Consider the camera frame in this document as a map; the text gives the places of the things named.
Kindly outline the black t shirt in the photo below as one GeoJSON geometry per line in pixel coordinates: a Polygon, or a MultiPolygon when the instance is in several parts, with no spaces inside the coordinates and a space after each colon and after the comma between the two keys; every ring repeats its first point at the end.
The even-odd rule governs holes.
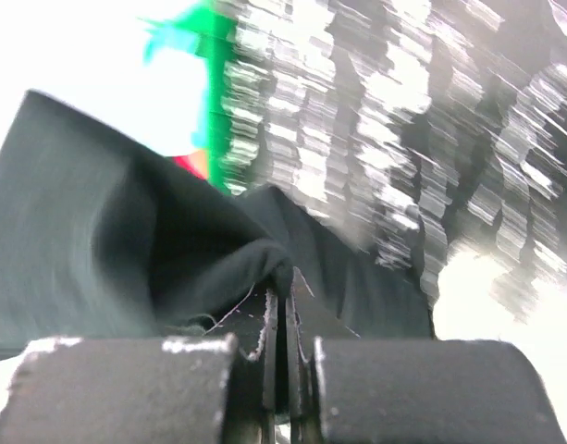
{"type": "Polygon", "coordinates": [[[0,352],[33,339],[147,338],[220,316],[300,271],[363,337],[430,338],[425,295],[272,185],[228,196],[29,92],[0,151],[0,352]]]}

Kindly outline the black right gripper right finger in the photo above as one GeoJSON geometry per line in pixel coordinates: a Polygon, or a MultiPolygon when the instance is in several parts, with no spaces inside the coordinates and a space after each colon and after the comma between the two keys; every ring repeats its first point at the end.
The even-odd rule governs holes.
{"type": "Polygon", "coordinates": [[[540,376],[492,340],[360,339],[297,281],[286,302],[294,443],[562,443],[540,376]]]}

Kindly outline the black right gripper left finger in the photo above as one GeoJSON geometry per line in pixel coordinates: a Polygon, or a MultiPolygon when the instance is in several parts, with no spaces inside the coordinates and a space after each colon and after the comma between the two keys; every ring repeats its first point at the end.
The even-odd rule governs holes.
{"type": "Polygon", "coordinates": [[[0,362],[0,443],[271,443],[277,299],[202,336],[50,337],[0,362]]]}

